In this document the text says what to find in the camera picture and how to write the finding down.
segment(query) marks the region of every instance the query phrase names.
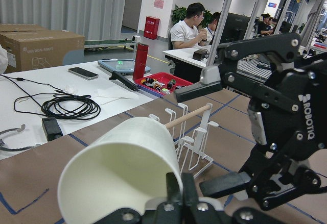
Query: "smartphone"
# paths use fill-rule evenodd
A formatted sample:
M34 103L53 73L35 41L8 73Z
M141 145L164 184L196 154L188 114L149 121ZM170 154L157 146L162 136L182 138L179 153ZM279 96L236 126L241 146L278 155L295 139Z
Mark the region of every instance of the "smartphone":
M97 77L99 77L98 74L96 74L94 72L87 71L87 70L85 70L83 68L80 68L80 67L69 68L68 72L76 74L76 75L78 75L78 76L80 76L82 78L85 78L87 80L93 80L93 79L96 79Z

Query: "wooden dowel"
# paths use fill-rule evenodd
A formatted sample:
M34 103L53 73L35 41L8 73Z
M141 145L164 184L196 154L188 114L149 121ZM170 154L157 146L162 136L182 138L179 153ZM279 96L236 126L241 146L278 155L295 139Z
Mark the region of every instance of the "wooden dowel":
M211 109L211 106L209 104L207 104L207 105L205 105L205 106L203 106L201 108L198 108L197 110L194 110L193 112L188 113L188 114L186 114L186 115L184 115L182 117L179 117L176 120L173 120L173 121L165 124L165 126L166 126L167 129L170 129L170 128L178 125L179 123L184 122L185 120L187 120L189 118L192 118L192 117L194 117L194 116L196 116L196 115L198 115L200 113L203 113L205 110L208 110L208 109Z

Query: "door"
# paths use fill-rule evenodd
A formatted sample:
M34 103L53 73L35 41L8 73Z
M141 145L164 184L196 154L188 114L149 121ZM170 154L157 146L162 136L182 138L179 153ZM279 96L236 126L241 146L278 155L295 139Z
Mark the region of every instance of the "door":
M122 25L137 31L142 0L125 0Z

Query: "potted plant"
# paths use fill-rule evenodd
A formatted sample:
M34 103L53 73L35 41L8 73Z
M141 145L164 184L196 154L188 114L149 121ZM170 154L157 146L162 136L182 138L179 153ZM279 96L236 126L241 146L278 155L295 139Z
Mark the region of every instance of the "potted plant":
M175 25L179 21L184 20L186 17L186 7L178 7L175 5L175 9L172 11L172 24ZM205 28L211 21L212 14L209 10L205 10L203 13L204 19L201 23L202 27Z

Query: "red box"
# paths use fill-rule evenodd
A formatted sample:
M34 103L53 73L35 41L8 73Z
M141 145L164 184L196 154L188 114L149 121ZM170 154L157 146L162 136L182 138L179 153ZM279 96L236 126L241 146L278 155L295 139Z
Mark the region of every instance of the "red box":
M159 18L147 16L144 27L144 37L149 39L156 39L159 27Z
M146 92L148 92L152 95L158 96L158 97L164 96L165 93L157 91L153 88L150 88L146 85L141 84L141 81L146 78L156 79L158 82L164 83L165 85L161 87L162 89L164 89L164 88L167 89L167 83L170 80L175 80L176 81L175 85L173 85L173 87L171 89L168 89L170 93L174 92L176 86L188 86L188 85L193 84L189 81L183 80L179 77L173 76L172 74L166 73L166 72L155 73L155 74L152 74L152 75L149 75L149 76L146 76L146 77L143 77L143 78L140 78L140 79L137 79L134 81L135 84L137 84L140 89L145 90Z

